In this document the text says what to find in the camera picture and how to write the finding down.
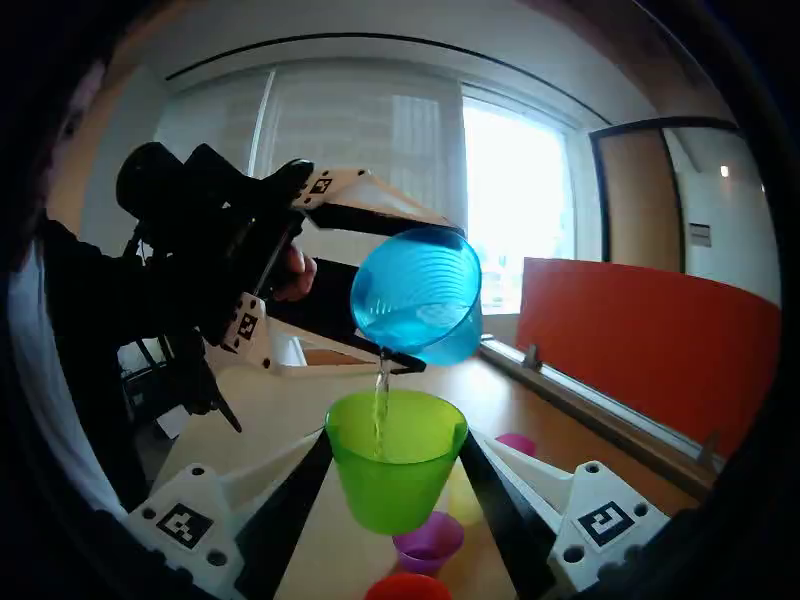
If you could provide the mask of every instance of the wooden table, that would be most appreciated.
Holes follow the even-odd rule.
[[[349,392],[370,389],[374,375],[281,378],[233,367],[217,378],[242,423],[236,434],[217,413],[192,417],[175,443],[156,486],[193,462],[219,474],[267,459],[318,429],[328,407]],[[606,464],[666,514],[696,502],[624,452],[478,358],[455,367],[395,377],[395,387],[424,390],[456,405],[470,427],[489,436],[522,433],[537,457],[566,471],[594,459]],[[361,598],[395,568],[391,540],[360,528],[350,515],[338,473],[331,468],[309,514],[278,598]],[[453,598],[515,597],[485,522],[467,529],[463,549],[439,574]]]

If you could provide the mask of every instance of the window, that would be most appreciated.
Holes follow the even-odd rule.
[[[481,260],[483,314],[519,313],[525,257],[574,258],[564,136],[464,98],[467,235]]]

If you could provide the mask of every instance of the person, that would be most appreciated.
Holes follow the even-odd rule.
[[[64,154],[102,86],[106,64],[91,63],[80,79],[26,199],[28,214],[11,253],[8,310],[23,391],[48,445],[90,506],[122,518],[145,500],[147,486],[117,350],[139,338],[199,324],[209,317],[200,312],[212,307],[201,300],[191,303],[194,310],[181,306],[187,281],[174,269],[185,268],[186,260],[168,272],[145,269],[104,256],[46,216]],[[294,245],[285,259],[295,278],[275,297],[299,300],[311,289],[316,263]]]

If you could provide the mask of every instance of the water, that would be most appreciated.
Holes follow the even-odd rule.
[[[389,414],[389,359],[386,349],[381,350],[380,371],[375,383],[375,403],[372,420],[375,423],[375,458],[383,459],[383,430]]]
[[[454,302],[435,302],[370,314],[362,328],[367,339],[395,352],[414,354],[444,337],[472,307]]]

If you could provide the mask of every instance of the orange plastic cup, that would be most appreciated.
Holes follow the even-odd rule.
[[[398,573],[369,588],[364,600],[452,600],[447,586],[427,575]]]

